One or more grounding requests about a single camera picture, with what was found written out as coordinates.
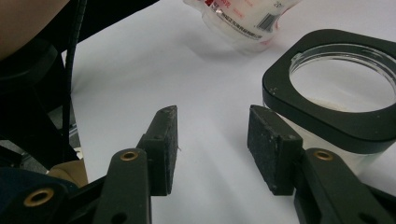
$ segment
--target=clear plastic container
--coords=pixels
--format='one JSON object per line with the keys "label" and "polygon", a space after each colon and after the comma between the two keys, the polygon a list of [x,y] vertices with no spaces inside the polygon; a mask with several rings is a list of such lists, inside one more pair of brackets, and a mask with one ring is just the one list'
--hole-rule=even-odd
{"label": "clear plastic container", "polygon": [[183,0],[202,12],[205,24],[237,50],[260,52],[270,46],[277,21],[301,0]]}

